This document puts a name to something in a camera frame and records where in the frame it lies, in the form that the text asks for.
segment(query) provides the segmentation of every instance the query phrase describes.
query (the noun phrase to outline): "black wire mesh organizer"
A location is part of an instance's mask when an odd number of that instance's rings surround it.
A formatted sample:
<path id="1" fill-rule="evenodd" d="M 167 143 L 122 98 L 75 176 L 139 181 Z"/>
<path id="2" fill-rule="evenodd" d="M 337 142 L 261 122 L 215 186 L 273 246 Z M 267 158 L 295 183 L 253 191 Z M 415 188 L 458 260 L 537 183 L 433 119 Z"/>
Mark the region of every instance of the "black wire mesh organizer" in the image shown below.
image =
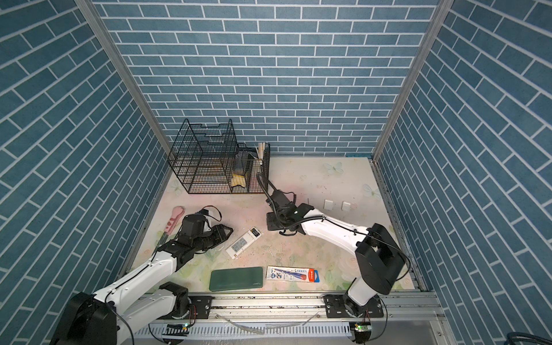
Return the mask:
<path id="1" fill-rule="evenodd" d="M 262 194 L 256 175 L 268 180 L 269 160 L 270 144 L 258 159 L 255 148 L 237 142 L 232 120 L 206 126 L 185 119 L 168 157 L 188 194 Z"/>

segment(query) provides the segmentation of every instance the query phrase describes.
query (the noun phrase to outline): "side wall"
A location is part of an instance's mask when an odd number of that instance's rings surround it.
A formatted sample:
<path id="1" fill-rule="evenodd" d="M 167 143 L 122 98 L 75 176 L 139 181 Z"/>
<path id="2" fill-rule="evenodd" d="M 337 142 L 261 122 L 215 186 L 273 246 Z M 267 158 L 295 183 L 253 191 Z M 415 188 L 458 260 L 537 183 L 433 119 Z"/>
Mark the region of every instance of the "side wall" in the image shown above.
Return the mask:
<path id="1" fill-rule="evenodd" d="M 379 162 L 459 343 L 552 337 L 551 18 L 456 0 Z"/>
<path id="2" fill-rule="evenodd" d="M 367 156 L 438 0 L 185 2 L 94 0 L 171 141 L 232 119 L 274 155 Z"/>
<path id="3" fill-rule="evenodd" d="M 113 280 L 164 153 L 72 0 L 0 1 L 0 343 Z"/>

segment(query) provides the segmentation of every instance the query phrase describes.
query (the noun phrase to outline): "white rectangular device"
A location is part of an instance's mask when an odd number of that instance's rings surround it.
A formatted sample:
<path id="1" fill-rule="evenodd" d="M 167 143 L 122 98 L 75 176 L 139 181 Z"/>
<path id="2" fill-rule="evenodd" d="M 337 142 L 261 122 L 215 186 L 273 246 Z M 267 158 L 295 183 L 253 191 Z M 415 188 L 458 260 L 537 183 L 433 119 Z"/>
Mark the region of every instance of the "white rectangular device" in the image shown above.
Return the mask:
<path id="1" fill-rule="evenodd" d="M 243 234 L 236 242 L 233 243 L 226 252 L 232 257 L 232 259 L 237 258 L 247 247 L 249 247 L 253 242 L 255 242 L 260 236 L 261 232 L 256 227 L 252 227 Z"/>

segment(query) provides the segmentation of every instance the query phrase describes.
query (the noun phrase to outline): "floral tablecloth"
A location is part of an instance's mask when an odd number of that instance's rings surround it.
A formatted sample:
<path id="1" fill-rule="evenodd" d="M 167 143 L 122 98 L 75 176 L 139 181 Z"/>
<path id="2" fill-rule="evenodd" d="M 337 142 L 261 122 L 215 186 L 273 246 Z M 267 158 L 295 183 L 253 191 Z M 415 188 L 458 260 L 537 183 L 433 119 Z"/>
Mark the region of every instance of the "floral tablecloth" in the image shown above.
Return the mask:
<path id="1" fill-rule="evenodd" d="M 327 215 L 363 226 L 379 223 L 394 236 L 366 158 L 273 157 L 270 159 L 269 178 L 277 188 L 285 192 L 295 192 L 298 195 L 297 204 L 309 203 L 323 210 L 324 200 L 333 200 L 333 210 L 323 211 Z M 343 201 L 351 203 L 349 211 L 342 211 Z M 219 247 L 196 255 L 160 284 L 172 281 L 186 286 L 190 291 L 204 292 L 209 291 L 209 279 L 214 269 L 262 266 L 266 273 L 267 266 L 287 266 L 317 269 L 320 283 L 265 280 L 262 288 L 251 291 L 346 290 L 353 279 L 360 275 L 356 258 L 336 245 L 313 236 L 297 234 L 285 237 L 277 231 L 267 231 L 266 213 L 270 211 L 270 207 L 266 204 L 264 195 L 187 194 L 174 174 L 146 232 L 133 267 L 150 257 L 175 206 L 184 207 L 185 214 L 189 214 L 206 205 L 217 206 L 222 212 L 221 223 L 232 227 L 234 233 Z M 263 235 L 240 256 L 231 259 L 226 249 L 253 226 Z M 413 288 L 409 274 L 394 286 L 395 290 Z"/>

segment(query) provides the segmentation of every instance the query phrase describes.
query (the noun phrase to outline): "robotic arm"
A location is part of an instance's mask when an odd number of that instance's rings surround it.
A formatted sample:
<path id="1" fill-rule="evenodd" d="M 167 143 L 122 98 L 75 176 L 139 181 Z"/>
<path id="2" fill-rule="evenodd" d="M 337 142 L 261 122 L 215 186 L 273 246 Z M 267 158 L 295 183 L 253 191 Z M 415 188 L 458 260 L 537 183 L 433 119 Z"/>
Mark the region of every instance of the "robotic arm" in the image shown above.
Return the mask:
<path id="1" fill-rule="evenodd" d="M 264 188 L 264 181 L 272 187 L 272 195 Z M 360 277 L 353 281 L 343 301 L 349 314 L 361 316 L 372 297 L 378 293 L 389 294 L 408 257 L 399 250 L 383 226 L 356 226 L 329 217 L 311 205 L 303 203 L 296 206 L 295 193 L 293 201 L 290 201 L 286 196 L 290 193 L 276 189 L 261 173 L 257 174 L 257 182 L 272 209 L 267 213 L 269 231 L 278 230 L 284 236 L 301 233 L 320 237 L 356 256 Z"/>
<path id="2" fill-rule="evenodd" d="M 187 316 L 188 289 L 175 283 L 163 284 L 151 298 L 137 300 L 196 253 L 230 237 L 232 228 L 222 224 L 211 227 L 208 217 L 212 216 L 205 208 L 185 216 L 176 237 L 159 246 L 144 264 L 93 294 L 75 295 L 65 307 L 50 345 L 119 345 L 134 337 L 130 330 L 139 330 L 163 315 L 174 319 Z"/>

